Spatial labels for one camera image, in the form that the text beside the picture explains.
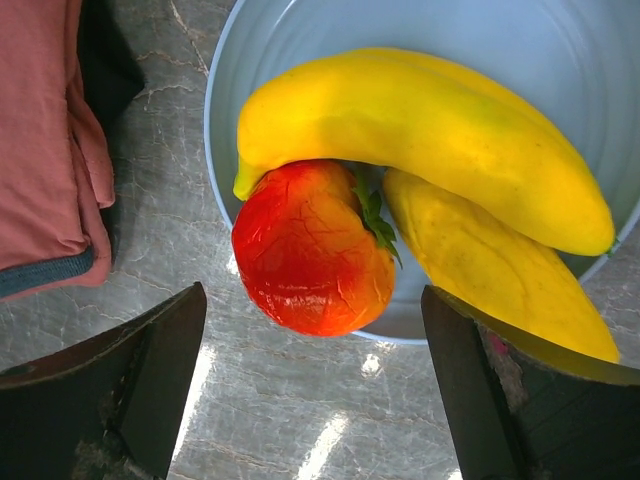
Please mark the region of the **single yellow banana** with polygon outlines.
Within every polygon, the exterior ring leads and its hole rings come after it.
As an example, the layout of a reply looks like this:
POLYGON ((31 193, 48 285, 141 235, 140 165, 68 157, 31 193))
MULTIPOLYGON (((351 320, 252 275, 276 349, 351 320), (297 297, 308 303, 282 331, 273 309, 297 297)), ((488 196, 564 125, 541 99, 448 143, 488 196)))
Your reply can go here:
POLYGON ((285 164, 350 160, 418 176, 561 251, 596 256, 615 239, 597 181, 549 119, 486 76, 419 52, 364 48, 283 72, 242 107, 237 149, 243 200, 285 164))

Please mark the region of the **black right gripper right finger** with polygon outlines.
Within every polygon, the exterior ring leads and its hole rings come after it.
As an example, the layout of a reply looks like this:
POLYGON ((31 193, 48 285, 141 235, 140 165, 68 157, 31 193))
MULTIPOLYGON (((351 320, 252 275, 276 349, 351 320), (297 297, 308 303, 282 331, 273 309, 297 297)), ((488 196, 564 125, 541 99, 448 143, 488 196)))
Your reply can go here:
POLYGON ((542 340, 433 286, 421 310, 463 478, 638 478, 638 369, 542 340))

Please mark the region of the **red apple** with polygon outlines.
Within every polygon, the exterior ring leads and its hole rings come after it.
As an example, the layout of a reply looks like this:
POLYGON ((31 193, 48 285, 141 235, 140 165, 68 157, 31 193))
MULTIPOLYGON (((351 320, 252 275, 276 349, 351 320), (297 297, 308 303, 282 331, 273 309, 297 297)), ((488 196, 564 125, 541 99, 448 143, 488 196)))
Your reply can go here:
POLYGON ((400 257, 382 198, 333 160, 268 172, 241 208, 231 239, 250 299, 297 333, 333 337, 377 320, 400 257))

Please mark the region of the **yellow mango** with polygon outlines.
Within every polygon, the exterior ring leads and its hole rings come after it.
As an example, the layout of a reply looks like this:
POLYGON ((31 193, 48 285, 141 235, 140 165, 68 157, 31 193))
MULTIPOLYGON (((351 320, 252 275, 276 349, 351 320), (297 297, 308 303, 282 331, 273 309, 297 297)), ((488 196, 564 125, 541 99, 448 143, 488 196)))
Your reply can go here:
POLYGON ((554 250, 415 175, 389 169, 382 185, 400 236, 434 286, 534 336, 619 361, 608 326, 554 250))

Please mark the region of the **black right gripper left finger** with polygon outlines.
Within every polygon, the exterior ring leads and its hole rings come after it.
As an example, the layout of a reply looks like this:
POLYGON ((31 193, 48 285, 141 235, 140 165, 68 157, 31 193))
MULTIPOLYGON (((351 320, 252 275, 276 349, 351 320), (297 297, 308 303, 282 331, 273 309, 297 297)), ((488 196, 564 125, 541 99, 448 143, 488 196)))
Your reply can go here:
POLYGON ((2 371, 2 478, 166 478, 206 310, 196 282, 128 322, 2 371))

